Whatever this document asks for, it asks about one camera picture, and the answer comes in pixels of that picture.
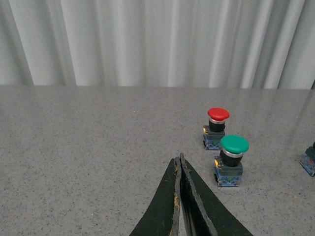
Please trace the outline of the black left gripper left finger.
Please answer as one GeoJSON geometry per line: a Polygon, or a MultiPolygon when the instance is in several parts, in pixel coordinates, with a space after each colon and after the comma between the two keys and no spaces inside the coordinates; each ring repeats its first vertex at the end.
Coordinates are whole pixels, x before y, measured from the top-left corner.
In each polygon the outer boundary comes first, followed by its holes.
{"type": "Polygon", "coordinates": [[[181,208],[179,157],[171,159],[146,212],[132,236],[177,236],[181,208]]]}

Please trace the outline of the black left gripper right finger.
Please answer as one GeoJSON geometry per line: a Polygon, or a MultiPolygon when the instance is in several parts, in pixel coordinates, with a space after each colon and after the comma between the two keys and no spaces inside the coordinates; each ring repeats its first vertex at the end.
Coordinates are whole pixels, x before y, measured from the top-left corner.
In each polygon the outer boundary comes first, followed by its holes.
{"type": "Polygon", "coordinates": [[[188,236],[251,236],[180,154],[181,200],[188,236]]]}

